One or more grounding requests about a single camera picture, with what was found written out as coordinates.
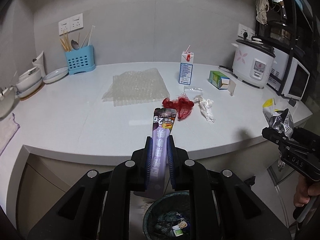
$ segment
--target rice cooker lid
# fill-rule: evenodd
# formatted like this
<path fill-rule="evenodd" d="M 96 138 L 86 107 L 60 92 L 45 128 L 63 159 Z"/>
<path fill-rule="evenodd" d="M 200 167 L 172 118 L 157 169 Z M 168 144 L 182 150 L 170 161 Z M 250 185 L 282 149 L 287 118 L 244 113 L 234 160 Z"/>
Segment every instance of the rice cooker lid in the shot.
<path fill-rule="evenodd" d="M 268 45 L 268 44 L 265 44 L 265 43 L 262 43 L 261 40 L 259 41 L 249 41 L 249 40 L 236 40 L 236 42 L 238 43 L 241 43 L 241 44 L 244 44 L 244 45 L 247 45 L 251 48 L 254 48 L 254 49 L 257 49 L 259 51 L 262 51 L 266 54 L 268 54 L 269 56 L 275 58 L 276 55 L 274 54 L 274 51 L 275 49 Z"/>

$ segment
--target snack wrapper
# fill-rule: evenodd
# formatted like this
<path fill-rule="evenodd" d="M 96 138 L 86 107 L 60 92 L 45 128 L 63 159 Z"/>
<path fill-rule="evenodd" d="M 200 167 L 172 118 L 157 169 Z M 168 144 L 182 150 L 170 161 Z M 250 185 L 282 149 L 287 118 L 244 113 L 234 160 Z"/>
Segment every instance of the snack wrapper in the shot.
<path fill-rule="evenodd" d="M 170 108 L 156 108 L 152 128 L 152 161 L 148 189 L 134 192 L 135 195 L 159 199 L 163 196 L 165 167 L 167 160 L 167 138 L 171 133 L 177 111 Z"/>
<path fill-rule="evenodd" d="M 289 109 L 277 110 L 274 98 L 270 98 L 262 105 L 263 114 L 269 124 L 269 128 L 284 134 L 291 139 L 293 133 L 293 120 Z M 285 163 L 281 160 L 281 152 L 279 153 L 278 170 L 281 171 Z"/>

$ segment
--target kitchen counter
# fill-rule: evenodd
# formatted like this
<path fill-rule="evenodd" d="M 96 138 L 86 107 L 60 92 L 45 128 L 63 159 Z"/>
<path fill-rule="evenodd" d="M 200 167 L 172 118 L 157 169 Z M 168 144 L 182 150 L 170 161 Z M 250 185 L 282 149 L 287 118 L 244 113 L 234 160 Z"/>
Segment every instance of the kitchen counter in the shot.
<path fill-rule="evenodd" d="M 66 76 L 18 103 L 13 113 L 21 128 L 0 156 L 0 205 L 11 221 L 29 153 L 69 162 L 118 165 L 144 147 L 146 137 L 151 135 L 153 111 L 162 107 L 161 102 L 114 107 L 113 102 L 101 98 L 114 75 L 154 67 L 171 99 L 183 93 L 184 85 L 178 83 L 180 63 L 125 63 Z M 292 107 L 270 87 L 258 89 L 221 70 L 236 82 L 234 95 L 230 96 L 227 90 L 218 90 L 208 82 L 210 70 L 218 67 L 194 64 L 191 86 L 201 87 L 204 98 L 214 101 L 216 121 L 207 122 L 199 104 L 195 104 L 191 115 L 183 121 L 176 119 L 172 129 L 175 145 L 187 150 L 191 159 L 221 155 L 264 141 L 261 131 L 267 122 L 262 104 L 268 98 L 276 99 L 277 109 L 289 108 L 295 126 L 312 114 L 302 102 Z"/>

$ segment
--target white rice cooker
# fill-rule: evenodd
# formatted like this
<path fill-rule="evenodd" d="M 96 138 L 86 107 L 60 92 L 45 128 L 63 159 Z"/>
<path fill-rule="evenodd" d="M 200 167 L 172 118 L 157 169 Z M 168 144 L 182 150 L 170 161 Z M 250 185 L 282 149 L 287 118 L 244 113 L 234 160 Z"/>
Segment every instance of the white rice cooker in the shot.
<path fill-rule="evenodd" d="M 262 89 L 268 82 L 273 63 L 276 63 L 274 48 L 257 38 L 253 38 L 253 41 L 236 41 L 238 44 L 232 44 L 237 47 L 233 73 L 240 81 L 244 80 Z"/>

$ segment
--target white bowl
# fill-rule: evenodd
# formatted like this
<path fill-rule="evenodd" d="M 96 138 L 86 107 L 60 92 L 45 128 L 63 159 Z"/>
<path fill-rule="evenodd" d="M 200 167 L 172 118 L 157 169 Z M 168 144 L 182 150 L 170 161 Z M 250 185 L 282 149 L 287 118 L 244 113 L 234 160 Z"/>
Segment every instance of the white bowl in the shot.
<path fill-rule="evenodd" d="M 56 69 L 55 71 L 52 71 L 48 75 L 46 75 L 43 78 L 43 82 L 47 83 L 47 84 L 55 82 L 55 81 L 59 80 L 60 78 L 63 78 L 68 73 L 69 73 L 68 67 L 62 67 L 62 68 Z"/>
<path fill-rule="evenodd" d="M 38 87 L 40 87 L 41 83 L 42 83 L 42 79 L 40 79 L 36 84 L 34 84 L 31 88 L 27 89 L 26 91 L 23 91 L 23 92 L 18 91 L 17 96 L 19 98 L 24 98 L 24 97 L 30 95 L 31 93 L 36 91 Z"/>
<path fill-rule="evenodd" d="M 36 68 L 37 67 L 33 67 L 33 68 L 29 69 L 28 71 L 26 71 L 25 73 L 23 73 L 21 76 L 19 76 L 18 81 L 21 81 L 21 80 L 25 79 L 26 77 L 30 76 L 32 73 L 36 72 Z"/>
<path fill-rule="evenodd" d="M 18 81 L 16 84 L 17 89 L 19 92 L 24 92 L 27 89 L 31 88 L 34 84 L 39 82 L 39 80 L 42 79 L 41 71 L 38 68 L 34 73 L 29 75 L 28 77 L 24 78 L 21 81 Z"/>
<path fill-rule="evenodd" d="M 0 118 L 4 117 L 13 106 L 14 103 L 14 88 L 10 87 L 3 91 L 3 95 L 0 93 Z"/>

